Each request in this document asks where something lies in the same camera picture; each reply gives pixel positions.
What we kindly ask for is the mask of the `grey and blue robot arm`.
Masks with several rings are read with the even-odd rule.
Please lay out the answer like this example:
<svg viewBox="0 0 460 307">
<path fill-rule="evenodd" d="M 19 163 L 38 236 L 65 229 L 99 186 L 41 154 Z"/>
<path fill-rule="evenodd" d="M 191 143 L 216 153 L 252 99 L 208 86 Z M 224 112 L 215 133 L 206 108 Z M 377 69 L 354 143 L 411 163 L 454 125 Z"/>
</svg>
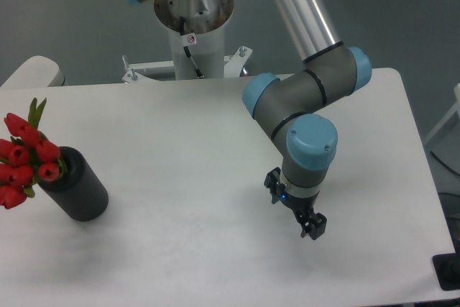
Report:
<svg viewBox="0 0 460 307">
<path fill-rule="evenodd" d="M 148 0 L 127 0 L 141 4 Z M 224 58 L 224 27 L 234 0 L 153 0 L 155 15 L 170 37 L 178 80 L 238 76 L 243 52 Z M 326 217 L 314 211 L 327 170 L 336 155 L 338 132 L 318 111 L 364 87 L 372 77 L 369 58 L 346 47 L 328 22 L 321 0 L 275 0 L 303 61 L 286 79 L 262 73 L 251 79 L 242 101 L 282 155 L 264 185 L 273 203 L 289 208 L 303 237 L 316 239 Z"/>
</svg>

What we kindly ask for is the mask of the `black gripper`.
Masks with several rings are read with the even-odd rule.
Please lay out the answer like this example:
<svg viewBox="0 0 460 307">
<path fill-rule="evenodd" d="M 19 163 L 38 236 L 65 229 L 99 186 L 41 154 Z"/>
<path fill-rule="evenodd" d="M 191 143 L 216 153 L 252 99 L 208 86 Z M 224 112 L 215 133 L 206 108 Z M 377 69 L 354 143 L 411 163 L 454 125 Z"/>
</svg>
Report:
<svg viewBox="0 0 460 307">
<path fill-rule="evenodd" d="M 281 201 L 293 212 L 296 221 L 301 225 L 301 238 L 310 237 L 316 240 L 324 234 L 327 224 L 327 218 L 313 210 L 319 191 L 309 197 L 294 196 L 288 192 L 285 184 L 281 183 L 280 173 L 281 169 L 276 167 L 268 172 L 264 180 L 265 188 L 270 190 L 271 203 Z"/>
</svg>

